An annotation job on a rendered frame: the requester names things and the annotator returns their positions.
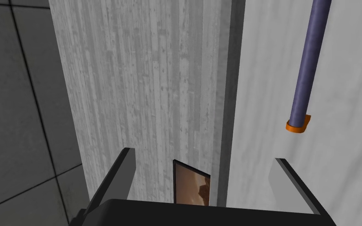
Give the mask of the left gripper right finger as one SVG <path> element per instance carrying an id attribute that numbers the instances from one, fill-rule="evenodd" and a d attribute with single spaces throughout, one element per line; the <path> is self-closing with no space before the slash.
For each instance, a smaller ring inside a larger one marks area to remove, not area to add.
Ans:
<path id="1" fill-rule="evenodd" d="M 272 162 L 269 183 L 280 211 L 320 214 L 280 158 Z"/>

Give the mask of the black framed brown picture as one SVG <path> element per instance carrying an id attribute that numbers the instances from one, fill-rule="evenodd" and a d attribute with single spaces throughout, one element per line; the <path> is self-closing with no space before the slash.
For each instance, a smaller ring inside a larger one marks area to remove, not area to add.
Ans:
<path id="1" fill-rule="evenodd" d="M 209 206 L 210 174 L 174 159 L 172 175 L 174 204 Z"/>

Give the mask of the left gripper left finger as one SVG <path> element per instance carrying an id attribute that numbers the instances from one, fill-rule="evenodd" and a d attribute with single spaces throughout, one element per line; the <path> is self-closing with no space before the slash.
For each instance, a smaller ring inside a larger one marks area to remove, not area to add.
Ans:
<path id="1" fill-rule="evenodd" d="M 126 200 L 130 192 L 134 175 L 135 149 L 124 148 L 120 151 L 114 164 L 91 199 L 90 204 L 85 211 L 85 215 L 92 212 L 109 199 Z"/>

